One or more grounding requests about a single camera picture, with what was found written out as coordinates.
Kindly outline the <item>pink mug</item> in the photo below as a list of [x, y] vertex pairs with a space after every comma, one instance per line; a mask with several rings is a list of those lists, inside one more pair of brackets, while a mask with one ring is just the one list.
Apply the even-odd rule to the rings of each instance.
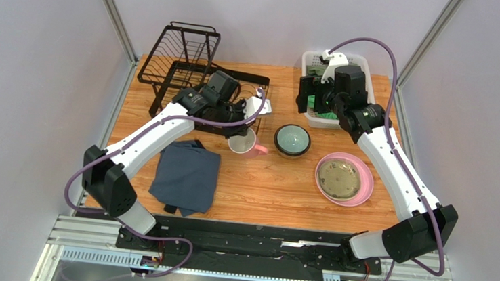
[[245, 158], [256, 158], [268, 155], [269, 149], [261, 145], [256, 132], [248, 129], [246, 135], [236, 135], [228, 139], [228, 147], [235, 154], [240, 154]]

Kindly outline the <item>light blue ribbed bowl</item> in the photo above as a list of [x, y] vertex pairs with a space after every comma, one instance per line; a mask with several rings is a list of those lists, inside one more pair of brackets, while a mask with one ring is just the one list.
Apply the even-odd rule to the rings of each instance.
[[311, 146], [308, 132], [298, 125], [283, 125], [275, 133], [276, 149], [288, 157], [298, 157], [305, 154]]

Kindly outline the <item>brown speckled bowl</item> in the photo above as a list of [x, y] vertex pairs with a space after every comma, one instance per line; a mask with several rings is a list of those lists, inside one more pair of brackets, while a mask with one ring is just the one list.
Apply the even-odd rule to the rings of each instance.
[[297, 135], [276, 135], [274, 145], [285, 158], [299, 158], [308, 152], [311, 146], [310, 138]]

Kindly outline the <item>clear glass plate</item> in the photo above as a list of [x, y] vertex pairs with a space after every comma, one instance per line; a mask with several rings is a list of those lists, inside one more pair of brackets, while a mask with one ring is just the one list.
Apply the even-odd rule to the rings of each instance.
[[362, 187], [358, 167], [342, 158], [323, 161], [316, 171], [316, 178], [320, 189], [329, 198], [341, 202], [356, 197]]

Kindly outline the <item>large pink plate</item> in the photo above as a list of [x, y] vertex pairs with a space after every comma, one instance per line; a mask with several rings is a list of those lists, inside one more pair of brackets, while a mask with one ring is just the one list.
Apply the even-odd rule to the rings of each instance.
[[[316, 171], [318, 170], [320, 164], [325, 161], [329, 160], [332, 158], [342, 158], [342, 159], [347, 159], [350, 160], [350, 162], [354, 163], [358, 167], [359, 175], [361, 178], [361, 184], [362, 187], [357, 194], [356, 197], [353, 197], [350, 200], [347, 201], [339, 201], [339, 200], [333, 200], [332, 198], [329, 198], [319, 187], [318, 185], [318, 180], [316, 178]], [[363, 203], [365, 203], [372, 195], [373, 189], [374, 189], [374, 179], [373, 175], [371, 174], [371, 170], [368, 168], [368, 166], [364, 163], [364, 161], [360, 160], [359, 157], [354, 156], [349, 153], [343, 153], [343, 152], [333, 152], [330, 153], [326, 156], [324, 156], [316, 165], [315, 169], [315, 181], [316, 185], [318, 186], [319, 191], [322, 193], [322, 195], [327, 199], [330, 200], [334, 204], [338, 204], [341, 207], [357, 207]]]

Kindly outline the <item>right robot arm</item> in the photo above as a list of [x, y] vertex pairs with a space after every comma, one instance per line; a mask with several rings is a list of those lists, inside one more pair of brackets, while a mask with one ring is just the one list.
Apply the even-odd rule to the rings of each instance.
[[309, 96], [316, 110], [332, 112], [378, 172], [396, 209], [398, 223], [375, 232], [345, 238], [341, 251], [350, 262], [390, 258], [397, 263], [416, 261], [429, 252], [443, 252], [458, 213], [443, 205], [417, 176], [398, 143], [383, 106], [368, 101], [366, 76], [358, 66], [337, 67], [327, 79], [304, 76], [299, 80], [296, 103], [305, 113]]

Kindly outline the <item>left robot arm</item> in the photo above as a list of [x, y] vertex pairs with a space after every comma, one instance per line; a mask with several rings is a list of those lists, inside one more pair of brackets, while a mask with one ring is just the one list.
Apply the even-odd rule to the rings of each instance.
[[146, 236], [157, 224], [140, 203], [130, 180], [161, 150], [192, 132], [197, 124], [244, 131], [257, 117], [271, 113], [264, 89], [254, 96], [230, 103], [239, 83], [221, 70], [202, 87], [181, 89], [159, 114], [121, 141], [84, 153], [83, 168], [72, 176], [81, 178], [83, 189], [110, 217], [130, 232]]

